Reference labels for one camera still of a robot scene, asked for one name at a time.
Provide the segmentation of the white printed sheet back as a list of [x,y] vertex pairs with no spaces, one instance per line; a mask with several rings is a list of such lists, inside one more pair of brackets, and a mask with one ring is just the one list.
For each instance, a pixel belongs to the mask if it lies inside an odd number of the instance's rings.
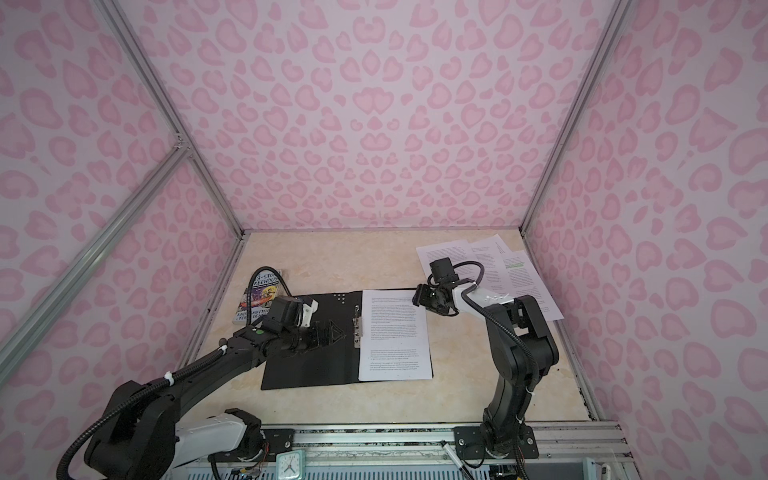
[[467,240],[455,240],[439,244],[421,246],[416,249],[419,262],[427,277],[427,283],[433,286],[439,284],[438,278],[432,273],[431,263],[448,258],[452,265],[456,278],[450,283],[462,280],[476,281],[481,274],[476,254]]

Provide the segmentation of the white sheet green header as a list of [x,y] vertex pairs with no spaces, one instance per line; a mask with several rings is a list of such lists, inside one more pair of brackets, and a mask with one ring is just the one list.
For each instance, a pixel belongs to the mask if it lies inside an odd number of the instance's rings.
[[503,254],[502,260],[516,297],[532,296],[547,322],[564,319],[561,310],[525,251]]

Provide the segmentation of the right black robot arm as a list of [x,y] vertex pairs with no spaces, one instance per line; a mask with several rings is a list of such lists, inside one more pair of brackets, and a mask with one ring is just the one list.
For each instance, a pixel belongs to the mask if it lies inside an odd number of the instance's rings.
[[531,295],[482,288],[485,267],[476,260],[454,263],[444,257],[429,267],[431,273],[416,288],[413,304],[443,317],[473,314],[487,327],[498,382],[479,427],[485,451],[501,458],[538,457],[535,435],[525,417],[536,387],[559,362],[538,301]]

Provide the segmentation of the black file folder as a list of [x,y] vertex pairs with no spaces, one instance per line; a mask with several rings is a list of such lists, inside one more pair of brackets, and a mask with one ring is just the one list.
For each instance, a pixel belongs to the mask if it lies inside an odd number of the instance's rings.
[[308,345],[268,360],[261,389],[432,379],[426,310],[413,293],[313,294]]

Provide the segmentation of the white printed sheet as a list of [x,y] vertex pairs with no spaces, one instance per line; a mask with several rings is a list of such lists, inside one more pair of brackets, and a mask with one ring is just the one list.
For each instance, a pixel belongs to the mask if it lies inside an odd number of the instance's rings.
[[456,278],[450,283],[462,280],[476,281],[481,274],[476,254],[467,240],[455,240],[439,244],[421,246],[416,249],[419,262],[427,277],[427,283],[433,286],[439,284],[438,278],[432,273],[431,263],[448,258],[452,265]]
[[470,248],[477,261],[485,268],[480,286],[496,294],[513,294],[514,287],[504,263],[504,255],[509,253],[510,249],[501,237],[496,234],[473,242],[470,244]]
[[361,382],[433,378],[426,310],[413,290],[362,292]]

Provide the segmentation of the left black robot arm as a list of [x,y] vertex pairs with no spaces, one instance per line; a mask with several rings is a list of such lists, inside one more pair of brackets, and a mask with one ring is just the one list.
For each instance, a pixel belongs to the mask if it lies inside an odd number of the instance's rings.
[[201,359],[144,384],[121,385],[101,417],[65,450],[56,478],[70,478],[79,452],[108,479],[161,478],[181,441],[176,425],[192,407],[271,358],[330,347],[345,338],[333,321],[316,319],[318,309],[313,298],[291,293],[275,297],[259,317],[247,305],[244,327]]

